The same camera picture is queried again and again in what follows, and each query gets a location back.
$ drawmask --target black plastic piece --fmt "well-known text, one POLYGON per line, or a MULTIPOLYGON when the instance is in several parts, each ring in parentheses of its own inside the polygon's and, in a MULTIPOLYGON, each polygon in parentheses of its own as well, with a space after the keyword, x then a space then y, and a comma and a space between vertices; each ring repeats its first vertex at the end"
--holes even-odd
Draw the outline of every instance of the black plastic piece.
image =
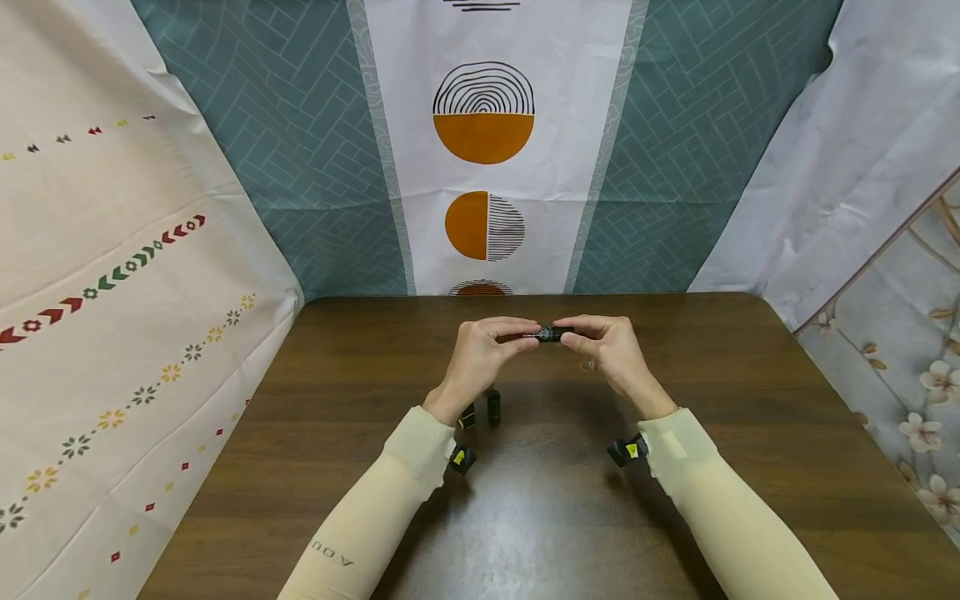
POLYGON ((537 338, 543 343, 559 343, 560 336, 565 333, 572 333, 573 327, 555 327, 553 325, 548 325, 546 327, 541 327, 540 331, 537 333, 526 333, 523 335, 525 338, 537 338))
POLYGON ((636 434, 628 442, 616 440, 607 446, 607 454, 610 454, 610 457, 620 468, 643 458, 649 451, 647 443, 643 441, 643 436, 640 434, 636 434))
POLYGON ((466 475, 475 462, 477 462, 477 455, 463 444, 457 444, 453 448, 453 454, 450 454, 450 468, 461 475, 466 475))
POLYGON ((497 390, 489 389, 484 392, 487 397, 487 421, 491 427, 500 424, 500 393, 497 390))
POLYGON ((460 415, 460 418, 457 419, 457 422, 460 423, 460 426, 464 428, 464 431, 472 428, 473 425, 477 424, 477 409, 473 402, 470 403, 470 406, 464 409, 464 412, 460 415))

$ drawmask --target hand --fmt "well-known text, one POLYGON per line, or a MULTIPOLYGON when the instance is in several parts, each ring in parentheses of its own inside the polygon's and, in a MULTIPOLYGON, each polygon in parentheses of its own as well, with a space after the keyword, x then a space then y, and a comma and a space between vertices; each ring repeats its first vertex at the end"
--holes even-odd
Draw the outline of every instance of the hand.
POLYGON ((574 328, 576 333, 565 333, 560 343, 593 359, 610 387, 636 406, 641 419, 659 419, 677 410, 677 405, 647 369, 630 319, 580 315, 559 319, 553 324, 574 328))
POLYGON ((536 333, 540 325, 529 319, 491 317, 460 324, 457 345, 444 381, 423 402, 423 410, 446 425, 457 422, 471 402, 493 385, 505 362, 540 345, 536 338, 499 343, 498 337, 536 333))

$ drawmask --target person's left hand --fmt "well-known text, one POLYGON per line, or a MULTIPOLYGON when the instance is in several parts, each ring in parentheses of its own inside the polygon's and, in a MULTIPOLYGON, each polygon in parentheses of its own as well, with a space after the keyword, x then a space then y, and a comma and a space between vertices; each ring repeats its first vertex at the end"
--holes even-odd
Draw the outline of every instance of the person's left hand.
POLYGON ((493 385, 505 362, 540 345, 536 338, 497 342, 498 337, 536 333, 540 325, 529 319, 490 317, 460 324, 457 345, 444 381, 427 395, 423 410, 452 426, 471 402, 493 385))

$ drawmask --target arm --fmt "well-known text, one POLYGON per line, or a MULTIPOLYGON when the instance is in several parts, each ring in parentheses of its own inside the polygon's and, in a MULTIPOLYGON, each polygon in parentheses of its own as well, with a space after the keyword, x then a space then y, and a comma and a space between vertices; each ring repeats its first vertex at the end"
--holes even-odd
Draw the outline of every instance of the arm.
POLYGON ((537 340, 500 344, 498 337, 533 333, 526 319, 494 317, 460 325, 440 386, 410 409, 383 453, 314 534, 278 600, 369 598, 420 504, 444 482, 453 451, 451 426, 496 379, 507 360, 537 340))
POLYGON ((611 387, 636 406, 650 472, 730 598, 837 597, 793 532, 650 374, 629 319, 582 315, 554 324, 575 327, 577 333, 565 333, 561 343, 593 359, 611 387))
POLYGON ((730 598, 836 598, 793 532, 680 409, 637 424, 650 472, 673 499, 730 598))
POLYGON ((300 556, 279 600, 369 598, 414 513, 444 482, 453 427, 411 408, 300 556))

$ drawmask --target white curtain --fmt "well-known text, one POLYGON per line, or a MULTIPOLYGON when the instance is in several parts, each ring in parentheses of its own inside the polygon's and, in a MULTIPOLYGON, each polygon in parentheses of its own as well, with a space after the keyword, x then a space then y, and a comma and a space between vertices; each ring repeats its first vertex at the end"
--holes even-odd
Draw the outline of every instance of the white curtain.
POLYGON ((129 3, 0 38, 0 597, 133 598, 300 288, 129 3))
POLYGON ((690 291, 815 314, 960 164, 958 31, 953 0, 846 0, 690 291))

